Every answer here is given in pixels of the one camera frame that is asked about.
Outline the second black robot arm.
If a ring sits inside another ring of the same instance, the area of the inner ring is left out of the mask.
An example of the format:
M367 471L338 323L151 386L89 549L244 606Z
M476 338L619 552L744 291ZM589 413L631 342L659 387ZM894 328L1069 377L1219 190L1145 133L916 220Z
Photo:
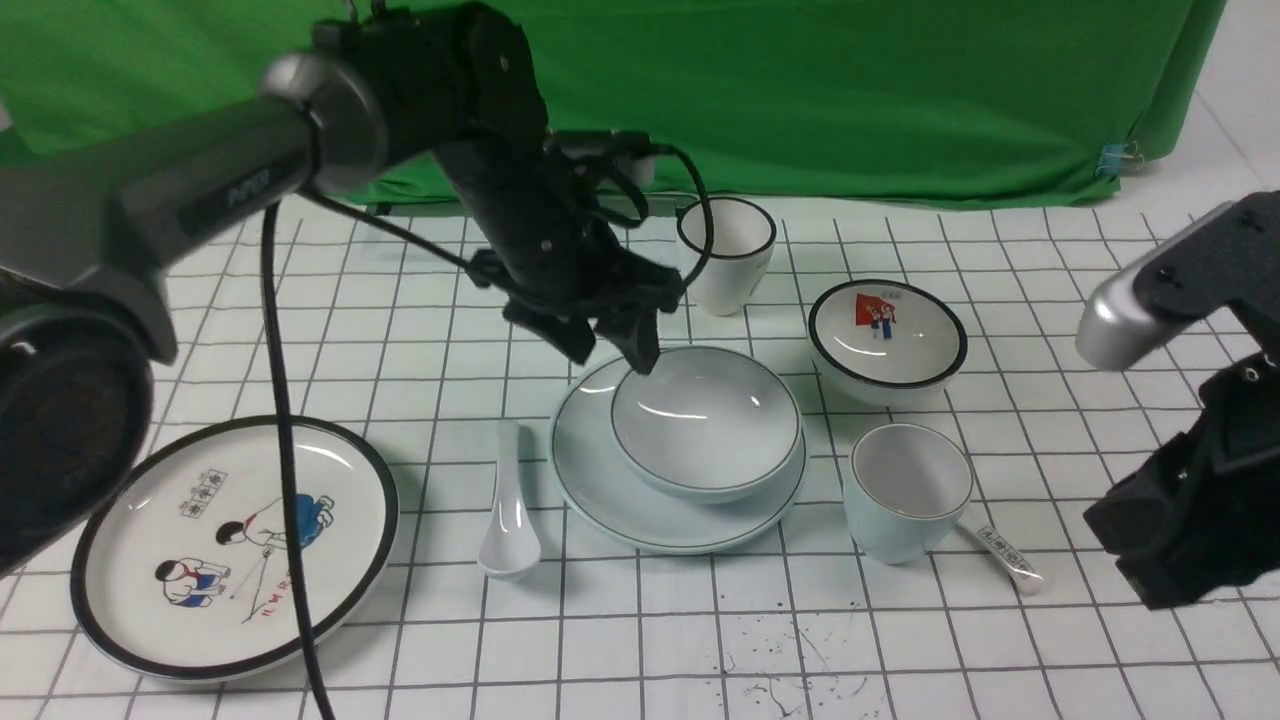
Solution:
M1245 587L1279 565L1279 195L1215 208L1103 281L1075 346L1124 372L1220 310L1258 351L1198 388L1201 411L1084 512L1151 610Z

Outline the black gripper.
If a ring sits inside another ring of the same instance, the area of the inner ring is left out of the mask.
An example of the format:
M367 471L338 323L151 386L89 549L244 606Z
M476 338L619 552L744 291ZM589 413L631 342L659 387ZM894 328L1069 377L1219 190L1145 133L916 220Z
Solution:
M640 187L607 160L570 159L543 142L485 135L442 146L440 168L492 250L470 266L530 304L509 300L503 318L572 364L588 363L599 336L634 373L649 375L660 356L657 311L676 309L685 278L614 234L648 218ZM598 318L596 336L576 316Z

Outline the black robot arm with PiPER label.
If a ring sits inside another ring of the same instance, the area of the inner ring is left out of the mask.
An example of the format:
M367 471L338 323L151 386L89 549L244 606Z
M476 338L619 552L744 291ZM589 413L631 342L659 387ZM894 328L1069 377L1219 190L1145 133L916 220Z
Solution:
M695 277L622 247L648 214L632 164L675 155L643 132L553 132L529 40L485 3L374 3L321 20L259 96L3 169L3 573L128 486L177 356L163 277L297 193L340 210L430 154L488 247L458 266L506 293L506 320L582 364L607 340L657 363L657 314Z

